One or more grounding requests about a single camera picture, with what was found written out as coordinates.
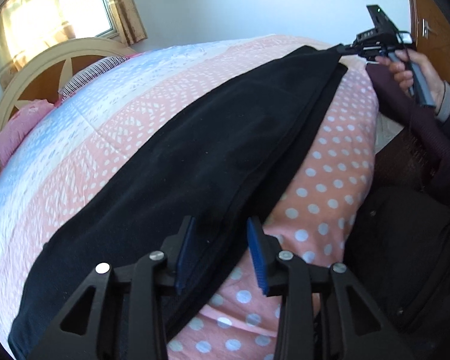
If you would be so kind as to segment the black pants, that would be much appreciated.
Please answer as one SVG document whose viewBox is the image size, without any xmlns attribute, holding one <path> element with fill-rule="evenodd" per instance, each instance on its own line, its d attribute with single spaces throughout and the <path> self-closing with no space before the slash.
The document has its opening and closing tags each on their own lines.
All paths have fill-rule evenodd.
<svg viewBox="0 0 450 360">
<path fill-rule="evenodd" d="M 124 267 L 196 219 L 184 288 L 161 299 L 166 340 L 226 280 L 247 247 L 249 218 L 266 219 L 320 128 L 346 67 L 336 48 L 308 46 L 237 76 L 161 127 L 45 245 L 9 334 L 31 359 L 49 324 L 100 263 Z"/>
</svg>

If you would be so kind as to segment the pink blue dotted bedspread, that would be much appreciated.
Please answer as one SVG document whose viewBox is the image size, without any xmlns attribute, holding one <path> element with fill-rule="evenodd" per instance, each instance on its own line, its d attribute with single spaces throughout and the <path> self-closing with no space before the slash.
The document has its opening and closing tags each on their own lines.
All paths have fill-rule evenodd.
<svg viewBox="0 0 450 360">
<path fill-rule="evenodd" d="M 363 62 L 269 36 L 137 55 L 47 114 L 0 174 L 0 343 L 24 359 L 99 263 L 156 250 L 187 215 L 198 269 L 223 267 L 173 359 L 271 359 L 278 298 L 261 294 L 245 223 L 308 263 L 341 260 L 371 184 L 378 101 Z"/>
</svg>

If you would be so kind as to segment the pink pillow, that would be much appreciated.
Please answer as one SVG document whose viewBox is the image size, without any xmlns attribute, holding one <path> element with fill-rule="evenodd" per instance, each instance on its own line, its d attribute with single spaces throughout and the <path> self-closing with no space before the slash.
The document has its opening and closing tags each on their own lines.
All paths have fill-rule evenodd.
<svg viewBox="0 0 450 360">
<path fill-rule="evenodd" d="M 26 136 L 55 106 L 47 100 L 33 100 L 20 108 L 0 131 L 0 169 L 3 169 Z"/>
</svg>

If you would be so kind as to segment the striped pillow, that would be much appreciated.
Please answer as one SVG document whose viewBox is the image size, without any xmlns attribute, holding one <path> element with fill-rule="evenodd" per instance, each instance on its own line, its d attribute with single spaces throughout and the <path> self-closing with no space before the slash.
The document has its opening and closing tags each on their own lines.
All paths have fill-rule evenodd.
<svg viewBox="0 0 450 360">
<path fill-rule="evenodd" d="M 128 56 L 108 56 L 99 59 L 95 63 L 87 66 L 81 71 L 74 74 L 65 85 L 58 91 L 59 99 L 66 100 L 73 96 L 78 90 L 86 86 L 91 81 L 97 79 L 99 76 L 116 68 L 128 61 Z"/>
</svg>

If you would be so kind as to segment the yellow patterned curtain right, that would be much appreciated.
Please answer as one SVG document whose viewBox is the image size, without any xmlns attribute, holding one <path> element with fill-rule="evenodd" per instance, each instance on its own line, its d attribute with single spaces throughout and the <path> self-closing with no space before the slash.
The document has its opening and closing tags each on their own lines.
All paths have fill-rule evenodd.
<svg viewBox="0 0 450 360">
<path fill-rule="evenodd" d="M 108 0 L 108 5 L 122 43 L 131 46 L 148 38 L 135 0 Z"/>
</svg>

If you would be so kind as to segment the yellow patterned curtain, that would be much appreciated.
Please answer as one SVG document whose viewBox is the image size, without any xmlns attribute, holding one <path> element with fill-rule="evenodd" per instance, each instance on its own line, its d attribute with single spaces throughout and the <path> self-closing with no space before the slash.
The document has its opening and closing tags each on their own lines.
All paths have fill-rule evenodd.
<svg viewBox="0 0 450 360">
<path fill-rule="evenodd" d="M 75 38 L 59 0 L 7 0 L 0 10 L 0 85 L 35 56 Z"/>
<path fill-rule="evenodd" d="M 135 0 L 108 0 L 108 5 L 122 43 L 131 46 L 148 38 Z"/>
</svg>

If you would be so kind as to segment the cream wooden headboard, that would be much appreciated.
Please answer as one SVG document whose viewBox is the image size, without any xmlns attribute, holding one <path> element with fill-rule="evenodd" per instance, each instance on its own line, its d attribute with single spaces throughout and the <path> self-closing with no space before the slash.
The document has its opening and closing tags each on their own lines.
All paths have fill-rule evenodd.
<svg viewBox="0 0 450 360">
<path fill-rule="evenodd" d="M 58 90 L 78 71 L 97 60 L 133 55 L 134 49 L 120 41 L 101 37 L 72 39 L 55 45 L 30 61 L 11 80 L 0 101 L 0 131 L 27 103 L 58 100 Z"/>
</svg>

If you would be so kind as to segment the window behind headboard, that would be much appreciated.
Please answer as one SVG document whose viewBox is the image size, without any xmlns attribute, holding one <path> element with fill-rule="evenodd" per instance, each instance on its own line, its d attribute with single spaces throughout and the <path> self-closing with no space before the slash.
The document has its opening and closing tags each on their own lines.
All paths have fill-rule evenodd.
<svg viewBox="0 0 450 360">
<path fill-rule="evenodd" d="M 116 27 L 107 0 L 58 0 L 76 38 L 113 38 Z"/>
</svg>

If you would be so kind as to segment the yellow patterned curtain left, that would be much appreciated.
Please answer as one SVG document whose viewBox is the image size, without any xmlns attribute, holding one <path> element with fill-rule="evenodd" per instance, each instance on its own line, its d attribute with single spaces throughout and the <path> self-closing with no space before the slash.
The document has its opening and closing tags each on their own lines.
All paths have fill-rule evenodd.
<svg viewBox="0 0 450 360">
<path fill-rule="evenodd" d="M 59 0 L 7 0 L 0 10 L 0 85 L 35 56 L 75 38 Z"/>
</svg>

